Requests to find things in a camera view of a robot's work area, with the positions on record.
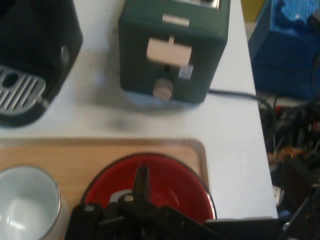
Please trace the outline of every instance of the red bowl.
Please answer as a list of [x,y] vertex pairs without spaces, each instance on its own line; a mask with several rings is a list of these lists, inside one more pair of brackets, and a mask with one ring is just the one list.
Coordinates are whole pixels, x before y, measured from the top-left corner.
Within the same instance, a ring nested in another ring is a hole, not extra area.
[[135,154],[112,163],[90,183],[81,201],[105,208],[113,193],[133,188],[140,166],[149,167],[153,204],[168,205],[199,223],[216,218],[212,197],[200,178],[183,163],[161,154]]

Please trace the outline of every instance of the black cable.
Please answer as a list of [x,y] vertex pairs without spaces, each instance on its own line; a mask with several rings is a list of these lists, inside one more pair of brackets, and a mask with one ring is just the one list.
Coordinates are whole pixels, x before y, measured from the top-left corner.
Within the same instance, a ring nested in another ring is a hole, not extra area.
[[276,117],[276,113],[275,113],[274,109],[266,101],[266,99],[264,99],[261,96],[257,96],[257,95],[251,94],[251,93],[238,92],[238,91],[225,91],[225,90],[209,89],[208,93],[213,94],[213,95],[220,95],[220,96],[240,97],[240,98],[252,99],[252,100],[257,100],[257,101],[263,103],[266,106],[267,110],[270,112],[270,115],[272,117],[272,125],[271,125],[270,131],[269,131],[269,135],[267,137],[267,142],[269,143],[270,141],[273,141],[275,131],[276,131],[277,117]]
[[275,99],[274,99],[274,102],[273,102],[273,109],[276,110],[276,106],[277,106],[277,101],[278,99],[280,98],[280,96],[276,96]]

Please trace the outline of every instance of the toaster knob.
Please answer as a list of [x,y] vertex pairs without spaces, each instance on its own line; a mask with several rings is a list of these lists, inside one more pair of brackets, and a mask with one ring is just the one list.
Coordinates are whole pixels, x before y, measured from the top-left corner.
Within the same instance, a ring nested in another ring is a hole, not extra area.
[[166,78],[158,78],[153,86],[153,96],[169,101],[172,98],[174,90],[173,82]]

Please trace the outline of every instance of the black coffee machine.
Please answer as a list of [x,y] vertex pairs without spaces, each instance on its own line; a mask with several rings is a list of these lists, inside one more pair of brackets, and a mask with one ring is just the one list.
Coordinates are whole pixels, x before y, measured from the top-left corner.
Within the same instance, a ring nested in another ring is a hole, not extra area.
[[6,0],[0,8],[0,124],[38,119],[83,42],[72,0]]

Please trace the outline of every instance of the green toaster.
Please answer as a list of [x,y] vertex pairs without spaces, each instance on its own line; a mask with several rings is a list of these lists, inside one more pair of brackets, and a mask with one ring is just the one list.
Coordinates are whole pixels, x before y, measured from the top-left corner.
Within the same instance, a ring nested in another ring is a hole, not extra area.
[[228,41],[230,0],[126,0],[120,84],[164,101],[205,100]]

